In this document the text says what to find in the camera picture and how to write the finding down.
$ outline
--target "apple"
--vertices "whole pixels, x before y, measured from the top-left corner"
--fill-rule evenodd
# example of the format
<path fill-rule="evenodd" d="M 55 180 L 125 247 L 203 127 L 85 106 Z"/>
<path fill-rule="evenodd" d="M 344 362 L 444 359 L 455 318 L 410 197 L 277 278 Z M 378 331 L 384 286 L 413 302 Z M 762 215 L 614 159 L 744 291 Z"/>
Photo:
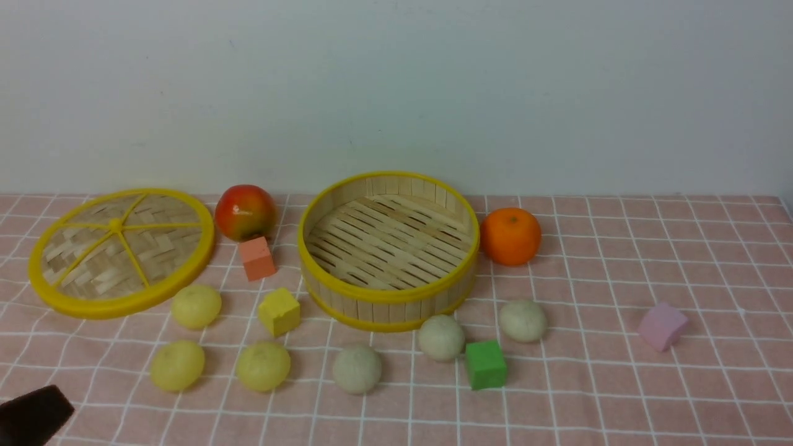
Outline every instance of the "apple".
<path fill-rule="evenodd" d="M 271 237 L 278 223 L 278 208 L 266 190 L 252 184 L 239 184 L 220 196 L 215 207 L 215 222 L 223 235 L 237 243 Z"/>

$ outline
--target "yellow spoke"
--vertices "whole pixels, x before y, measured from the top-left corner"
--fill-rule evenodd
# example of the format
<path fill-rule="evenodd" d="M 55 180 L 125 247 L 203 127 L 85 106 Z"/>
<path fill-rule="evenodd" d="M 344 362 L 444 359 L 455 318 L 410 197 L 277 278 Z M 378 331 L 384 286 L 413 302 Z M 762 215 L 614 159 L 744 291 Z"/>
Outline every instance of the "yellow spoke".
<path fill-rule="evenodd" d="M 90 229 L 104 229 L 110 230 L 108 225 L 100 225 L 99 223 L 62 223 L 64 228 L 90 228 Z"/>
<path fill-rule="evenodd" d="M 127 221 L 127 218 L 129 218 L 129 216 L 130 216 L 130 215 L 132 215 L 132 213 L 135 211 L 135 208 L 136 208 L 136 207 L 138 207 L 138 205 L 140 204 L 140 202 L 142 202 L 142 201 L 144 200 L 144 198 L 146 198 L 146 196 L 147 196 L 147 195 L 148 195 L 148 194 L 141 194 L 141 195 L 138 197 L 138 199 L 137 199 L 137 200 L 135 200 L 135 202 L 132 204 L 132 206 L 130 206 L 130 207 L 129 207 L 129 209 L 127 209 L 127 212 L 124 212 L 124 216 L 121 218 L 121 223 L 122 223 L 122 224 L 123 224 L 125 221 Z"/>
<path fill-rule="evenodd" d="M 140 263 L 138 263 L 138 258 L 135 256 L 135 253 L 132 252 L 132 248 L 130 248 L 129 244 L 127 243 L 127 239 L 124 238 L 121 233 L 118 233 L 118 238 L 121 239 L 121 244 L 124 245 L 124 250 L 129 255 L 129 259 L 132 261 L 133 267 L 135 267 L 135 271 L 138 271 L 138 275 L 140 279 L 144 281 L 144 286 L 149 287 L 148 280 L 146 279 L 146 273 L 144 273 L 143 268 L 140 267 Z"/>
<path fill-rule="evenodd" d="M 158 229 L 158 228 L 200 228 L 201 223 L 155 223 L 153 225 L 129 225 L 124 227 L 124 231 L 135 229 Z"/>
<path fill-rule="evenodd" d="M 84 260 L 84 259 L 85 259 L 85 258 L 86 258 L 86 257 L 87 257 L 87 256 L 88 256 L 90 253 L 91 253 L 91 252 L 93 252 L 93 251 L 94 251 L 94 249 L 98 248 L 98 246 L 99 246 L 100 244 L 103 244 L 103 243 L 105 243 L 105 241 L 106 241 L 107 239 L 109 239 L 109 238 L 110 238 L 110 236 L 112 236 L 112 235 L 113 235 L 113 233 L 111 233 L 111 232 L 107 232 L 107 233 L 106 233 L 104 236 L 100 237 L 100 238 L 99 238 L 99 240 L 96 240 L 96 241 L 95 241 L 95 242 L 94 242 L 94 243 L 93 243 L 91 246 L 89 246 L 89 247 L 88 247 L 88 249 L 87 249 L 87 250 L 85 250 L 85 251 L 84 251 L 82 254 L 80 254 L 80 256 L 79 256 L 79 257 L 77 257 L 77 260 L 75 260 L 75 261 L 74 261 L 74 262 L 73 262 L 71 265 L 69 265 L 69 267 L 68 267 L 68 268 L 66 268 L 66 271 L 65 271 L 65 272 L 64 272 L 64 273 L 63 273 L 63 274 L 62 274 L 62 275 L 61 275 L 61 276 L 58 278 L 58 280 L 56 280 L 56 282 L 55 282 L 55 283 L 53 283 L 52 285 L 53 285 L 54 287 L 56 287 L 56 288 L 57 288 L 58 286 L 60 286 L 60 283 L 61 283 L 61 282 L 62 282 L 62 281 L 63 281 L 63 280 L 66 278 L 66 276 L 68 276 L 68 275 L 69 275 L 69 274 L 70 274 L 72 271 L 74 271 L 74 270 L 75 270 L 75 268 L 76 268 L 76 267 L 77 267 L 79 264 L 81 264 L 81 263 L 82 263 L 82 261 L 83 261 L 83 260 Z"/>

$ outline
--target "black object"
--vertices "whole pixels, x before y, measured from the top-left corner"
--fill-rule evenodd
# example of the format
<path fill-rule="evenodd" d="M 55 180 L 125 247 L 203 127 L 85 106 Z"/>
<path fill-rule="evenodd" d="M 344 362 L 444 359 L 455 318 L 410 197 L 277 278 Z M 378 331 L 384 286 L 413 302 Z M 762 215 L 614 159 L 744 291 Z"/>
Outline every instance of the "black object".
<path fill-rule="evenodd" d="M 44 446 L 75 412 L 50 385 L 0 405 L 0 446 Z"/>

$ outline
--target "yellow rim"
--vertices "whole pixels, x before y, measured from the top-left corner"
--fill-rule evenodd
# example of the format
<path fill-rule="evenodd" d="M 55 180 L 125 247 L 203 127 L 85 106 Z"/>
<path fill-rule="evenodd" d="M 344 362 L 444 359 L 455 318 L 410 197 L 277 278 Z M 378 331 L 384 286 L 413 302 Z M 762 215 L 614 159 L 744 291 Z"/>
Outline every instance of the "yellow rim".
<path fill-rule="evenodd" d="M 195 211 L 200 220 L 198 225 L 201 226 L 202 231 L 198 246 L 196 247 L 195 251 L 193 251 L 193 254 L 190 255 L 189 259 L 174 274 L 170 275 L 167 279 L 164 279 L 154 286 L 150 286 L 145 279 L 145 276 L 142 276 L 144 283 L 146 286 L 148 286 L 146 290 L 139 293 L 130 294 L 129 296 L 124 296 L 123 298 L 99 301 L 87 301 L 67 296 L 60 293 L 54 286 L 50 285 L 50 283 L 44 279 L 44 272 L 41 267 L 41 258 L 44 255 L 44 248 L 47 246 L 50 237 L 62 225 L 68 222 L 75 215 L 81 213 L 83 210 L 91 206 L 96 206 L 99 203 L 117 198 L 128 197 L 130 195 L 141 195 L 143 197 L 149 194 L 166 195 L 184 202 Z M 136 206 L 139 202 L 140 199 L 132 204 L 128 212 L 125 214 L 124 219 L 122 219 L 122 224 L 124 223 L 126 216 L 129 215 L 130 211 L 132 211 L 134 206 Z M 165 302 L 177 291 L 193 282 L 204 269 L 204 267 L 206 267 L 207 263 L 209 263 L 211 260 L 214 242 L 215 226 L 212 219 L 212 214 L 210 214 L 206 206 L 204 206 L 204 204 L 198 201 L 196 198 L 176 190 L 168 189 L 123 190 L 115 194 L 104 195 L 100 198 L 85 203 L 82 206 L 78 206 L 76 209 L 73 209 L 54 224 L 52 224 L 52 226 L 47 228 L 47 230 L 44 231 L 37 241 L 36 246 L 33 247 L 33 251 L 30 254 L 28 274 L 30 276 L 30 284 L 39 294 L 41 300 L 43 300 L 47 305 L 51 306 L 55 311 L 67 314 L 72 317 L 80 317 L 84 319 L 112 319 L 115 317 L 123 317 L 128 316 L 129 314 L 138 313 L 151 308 L 152 306 L 158 305 L 159 303 Z M 122 244 L 124 245 L 127 252 L 129 252 L 129 246 L 123 238 Z M 91 249 L 96 248 L 97 245 L 98 244 L 95 244 L 91 247 Z M 140 274 L 141 270 L 138 265 L 136 265 L 136 269 L 138 269 Z"/>
<path fill-rule="evenodd" d="M 440 312 L 439 314 L 452 314 L 463 302 L 468 298 L 468 295 L 471 294 L 471 290 L 473 290 L 473 285 L 476 283 L 476 278 L 474 277 L 471 280 L 471 284 L 468 285 L 468 288 L 460 295 L 460 298 L 450 306 L 448 306 L 445 310 Z M 410 322 L 399 322 L 396 324 L 378 324 L 376 322 L 367 322 L 361 321 L 359 319 L 355 319 L 353 317 L 345 316 L 342 313 L 332 309 L 328 304 L 323 302 L 321 298 L 319 298 L 315 293 L 314 290 L 308 288 L 308 295 L 311 296 L 311 299 L 316 302 L 316 304 L 328 314 L 328 316 L 333 317 L 337 321 L 341 322 L 344 325 L 349 325 L 354 329 L 359 329 L 367 332 L 378 332 L 378 333 L 401 333 L 401 332 L 409 332 L 412 330 L 416 330 L 421 328 L 421 325 L 429 319 L 429 317 L 425 317 L 424 319 L 419 319 L 418 321 L 410 321 Z"/>
<path fill-rule="evenodd" d="M 471 249 L 468 251 L 467 255 L 465 256 L 464 260 L 460 262 L 460 264 L 449 273 L 448 276 L 439 279 L 433 283 L 428 283 L 427 285 L 419 286 L 417 288 L 412 288 L 409 290 L 371 290 L 368 288 L 361 288 L 355 285 L 351 285 L 349 283 L 344 282 L 343 280 L 337 279 L 336 277 L 328 274 L 320 265 L 314 260 L 311 254 L 308 252 L 308 247 L 305 244 L 305 237 L 303 237 L 303 232 L 305 230 L 305 222 L 306 217 L 311 212 L 314 206 L 326 195 L 330 194 L 333 190 L 338 189 L 341 186 L 344 186 L 348 183 L 352 183 L 353 181 L 358 181 L 360 179 L 376 177 L 376 176 L 402 176 L 412 179 L 422 179 L 424 181 L 428 181 L 430 183 L 434 183 L 436 186 L 440 186 L 446 190 L 448 194 L 452 194 L 460 203 L 465 206 L 465 210 L 468 212 L 469 217 L 471 218 L 472 225 L 473 225 L 473 239 L 474 242 L 471 246 Z M 404 172 L 404 171 L 375 171 L 369 172 L 365 174 L 356 175 L 350 177 L 348 179 L 344 179 L 342 181 L 337 182 L 333 186 L 325 189 L 317 195 L 311 203 L 306 208 L 306 211 L 303 212 L 303 216 L 300 219 L 300 226 L 297 230 L 297 249 L 300 253 L 301 261 L 303 262 L 304 267 L 311 273 L 312 276 L 316 277 L 321 283 L 325 286 L 330 288 L 332 291 L 342 294 L 348 298 L 357 299 L 364 302 L 371 302 L 371 303 L 379 303 L 379 304 L 389 304 L 389 303 L 405 303 L 405 302 L 414 302 L 422 300 L 426 297 L 433 296 L 437 294 L 439 291 L 445 290 L 453 283 L 457 282 L 463 274 L 465 274 L 466 269 L 469 265 L 476 259 L 477 253 L 479 252 L 479 225 L 477 223 L 477 213 L 473 211 L 473 208 L 468 203 L 461 194 L 459 194 L 455 189 L 449 187 L 447 184 L 438 181 L 437 179 L 430 178 L 425 175 L 416 174 L 412 172 Z"/>

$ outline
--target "foam cube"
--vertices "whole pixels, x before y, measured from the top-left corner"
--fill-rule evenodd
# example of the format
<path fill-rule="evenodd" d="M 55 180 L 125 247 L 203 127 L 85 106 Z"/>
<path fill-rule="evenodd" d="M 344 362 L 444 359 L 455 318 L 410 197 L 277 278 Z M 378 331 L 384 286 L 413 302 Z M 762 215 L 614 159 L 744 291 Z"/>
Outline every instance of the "foam cube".
<path fill-rule="evenodd" d="M 273 254 L 266 238 L 259 237 L 239 244 L 239 256 L 242 258 L 248 281 L 253 282 L 275 274 Z"/>
<path fill-rule="evenodd" d="M 300 303 L 289 290 L 278 288 L 259 305 L 259 320 L 273 337 L 279 337 L 300 325 Z"/>
<path fill-rule="evenodd" d="M 688 323 L 688 318 L 678 309 L 662 302 L 645 314 L 638 333 L 650 347 L 665 352 L 680 339 Z"/>
<path fill-rule="evenodd" d="M 503 387 L 507 383 L 507 363 L 497 340 L 467 344 L 465 367 L 471 390 Z"/>

